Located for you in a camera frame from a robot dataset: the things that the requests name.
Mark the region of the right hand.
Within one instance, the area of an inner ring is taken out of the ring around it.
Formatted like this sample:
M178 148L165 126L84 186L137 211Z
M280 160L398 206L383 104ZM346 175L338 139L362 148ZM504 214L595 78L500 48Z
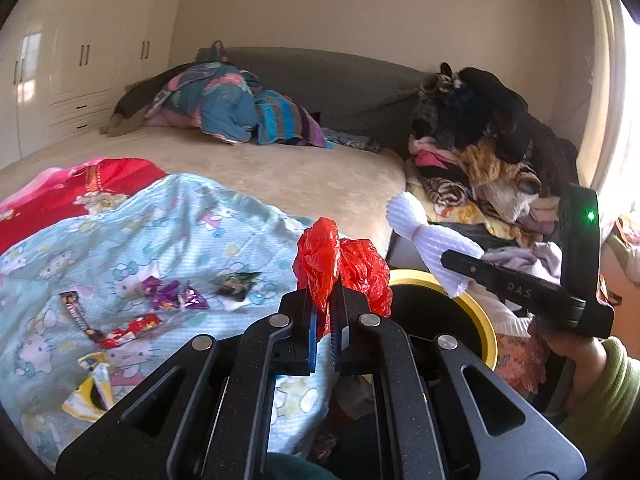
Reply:
M527 363L522 385L528 393L537 393L547 380L546 365L551 353L574 363L570 388L562 395L562 412L568 414L585 399L606 367L608 356L602 342L574 332L555 332L548 326L541 327L534 318L528 328L529 338L525 347Z

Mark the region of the green right sleeve forearm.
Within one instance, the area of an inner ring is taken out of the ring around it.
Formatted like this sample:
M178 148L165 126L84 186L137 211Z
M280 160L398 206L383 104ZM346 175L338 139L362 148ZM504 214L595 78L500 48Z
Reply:
M603 373L560 425L589 466L612 450L639 404L639 361L628 356L616 337L602 344L606 353Z

